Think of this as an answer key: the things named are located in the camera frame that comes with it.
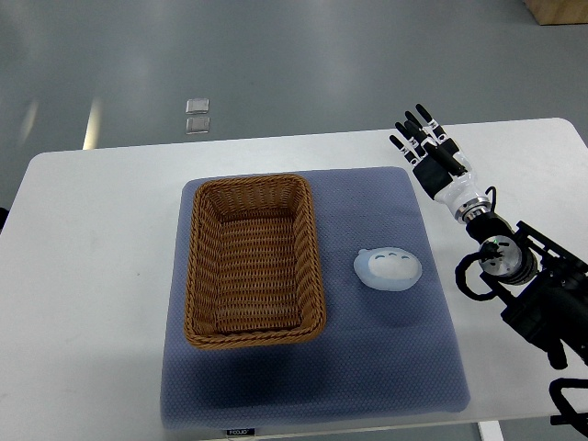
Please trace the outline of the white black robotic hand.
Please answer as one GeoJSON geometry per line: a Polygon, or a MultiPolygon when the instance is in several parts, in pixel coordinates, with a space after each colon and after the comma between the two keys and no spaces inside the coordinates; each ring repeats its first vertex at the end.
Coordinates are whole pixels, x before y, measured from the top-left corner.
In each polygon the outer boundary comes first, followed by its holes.
{"type": "Polygon", "coordinates": [[[417,103],[415,108],[425,123],[411,111],[404,112],[406,120],[403,123],[395,123],[396,129],[412,147],[393,134],[389,140],[406,162],[414,166],[413,174],[424,192],[430,199],[445,205],[457,222],[470,222],[490,212],[491,202],[478,188],[477,174],[468,158],[422,104],[417,103]],[[428,141],[426,150],[424,141],[428,141]],[[433,159],[419,156],[427,154],[433,159]]]}

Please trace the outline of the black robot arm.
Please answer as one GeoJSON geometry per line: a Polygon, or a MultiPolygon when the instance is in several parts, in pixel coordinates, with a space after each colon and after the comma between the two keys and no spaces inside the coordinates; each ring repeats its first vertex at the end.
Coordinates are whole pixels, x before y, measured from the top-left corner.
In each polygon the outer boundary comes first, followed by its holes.
{"type": "Polygon", "coordinates": [[[425,194],[447,208],[477,250],[455,270],[477,302],[562,371],[587,357],[587,149],[570,122],[477,124],[456,139],[422,105],[390,142],[425,194]]]}

